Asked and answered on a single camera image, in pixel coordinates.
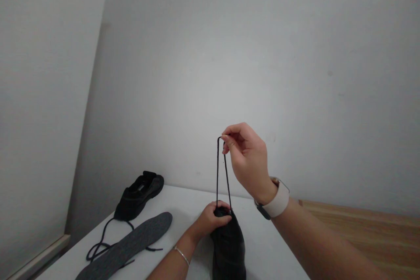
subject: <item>watch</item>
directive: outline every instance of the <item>watch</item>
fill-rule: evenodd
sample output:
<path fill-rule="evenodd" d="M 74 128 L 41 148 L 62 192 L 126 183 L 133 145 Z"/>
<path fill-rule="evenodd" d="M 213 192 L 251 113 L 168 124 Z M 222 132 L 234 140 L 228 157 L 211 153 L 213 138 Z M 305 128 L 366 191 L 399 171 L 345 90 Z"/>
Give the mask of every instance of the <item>watch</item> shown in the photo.
<path fill-rule="evenodd" d="M 254 203 L 258 211 L 261 212 L 267 220 L 271 220 L 271 218 L 277 217 L 283 213 L 289 203 L 290 195 L 290 190 L 281 180 L 277 177 L 270 177 L 270 179 L 278 187 L 277 194 L 274 199 L 265 206 L 257 203 L 254 199 Z"/>

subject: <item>wall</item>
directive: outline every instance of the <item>wall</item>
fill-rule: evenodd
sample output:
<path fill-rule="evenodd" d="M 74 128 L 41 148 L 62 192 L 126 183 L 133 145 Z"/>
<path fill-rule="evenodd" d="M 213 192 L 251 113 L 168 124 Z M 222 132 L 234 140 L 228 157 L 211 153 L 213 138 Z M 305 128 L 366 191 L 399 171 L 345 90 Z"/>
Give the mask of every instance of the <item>wall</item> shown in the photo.
<path fill-rule="evenodd" d="M 241 121 L 293 196 L 420 215 L 417 0 L 106 0 L 103 23 L 73 241 L 145 169 L 215 191 Z"/>
<path fill-rule="evenodd" d="M 0 279 L 64 234 L 105 0 L 0 0 Z"/>

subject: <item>left hand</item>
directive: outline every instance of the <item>left hand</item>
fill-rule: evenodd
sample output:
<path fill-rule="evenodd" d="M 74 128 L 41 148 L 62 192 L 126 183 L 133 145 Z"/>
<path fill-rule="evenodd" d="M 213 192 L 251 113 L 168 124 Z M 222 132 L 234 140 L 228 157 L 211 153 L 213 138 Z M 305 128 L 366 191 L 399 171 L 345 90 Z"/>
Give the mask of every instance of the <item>left hand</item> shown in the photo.
<path fill-rule="evenodd" d="M 217 202 L 218 207 L 225 207 L 229 210 L 231 207 L 224 201 Z M 227 225 L 231 220 L 232 216 L 227 215 L 224 217 L 216 217 L 214 211 L 216 210 L 216 201 L 209 203 L 199 216 L 199 218 L 191 225 L 189 231 L 192 237 L 196 240 L 202 239 L 204 236 L 210 234 L 215 229 Z"/>

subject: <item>black sneaker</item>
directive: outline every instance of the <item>black sneaker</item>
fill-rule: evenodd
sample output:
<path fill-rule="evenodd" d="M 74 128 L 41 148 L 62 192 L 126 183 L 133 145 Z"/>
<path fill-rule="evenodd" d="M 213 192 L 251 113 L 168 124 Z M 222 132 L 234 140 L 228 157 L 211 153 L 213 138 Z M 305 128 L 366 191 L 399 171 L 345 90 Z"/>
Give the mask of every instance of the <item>black sneaker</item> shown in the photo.
<path fill-rule="evenodd" d="M 135 219 L 143 210 L 146 202 L 161 192 L 164 182 L 162 176 L 144 171 L 134 184 L 124 190 L 115 210 L 114 218 L 120 221 Z"/>
<path fill-rule="evenodd" d="M 214 211 L 216 217 L 229 214 L 232 220 L 210 234 L 214 244 L 213 280 L 246 279 L 245 242 L 238 220 L 233 211 L 226 208 Z"/>

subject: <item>white table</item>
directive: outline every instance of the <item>white table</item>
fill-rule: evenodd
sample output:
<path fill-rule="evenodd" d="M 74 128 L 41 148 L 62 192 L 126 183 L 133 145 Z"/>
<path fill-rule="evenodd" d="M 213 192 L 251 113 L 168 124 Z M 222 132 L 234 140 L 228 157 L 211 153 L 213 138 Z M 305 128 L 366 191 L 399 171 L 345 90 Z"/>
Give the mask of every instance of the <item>white table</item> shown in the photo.
<path fill-rule="evenodd" d="M 149 200 L 140 215 L 131 221 L 137 227 L 145 220 L 168 211 L 173 216 L 172 225 L 166 234 L 152 248 L 163 251 L 142 251 L 134 256 L 135 261 L 117 271 L 112 280 L 145 279 L 163 259 L 184 231 L 199 216 L 204 207 L 216 199 L 216 194 L 198 190 L 165 185 L 161 193 Z M 229 202 L 226 195 L 219 199 Z M 263 218 L 252 199 L 232 197 L 232 208 L 238 218 L 245 239 L 245 266 L 247 279 L 309 279 L 295 256 L 271 223 Z M 56 263 L 48 268 L 38 280 L 74 280 L 79 272 L 88 265 L 85 260 L 88 250 L 101 239 L 105 223 L 111 214 Z M 131 228 L 125 222 L 112 221 L 106 230 L 105 242 L 113 244 L 128 233 Z M 213 244 L 206 238 L 198 245 L 187 279 L 211 279 Z"/>

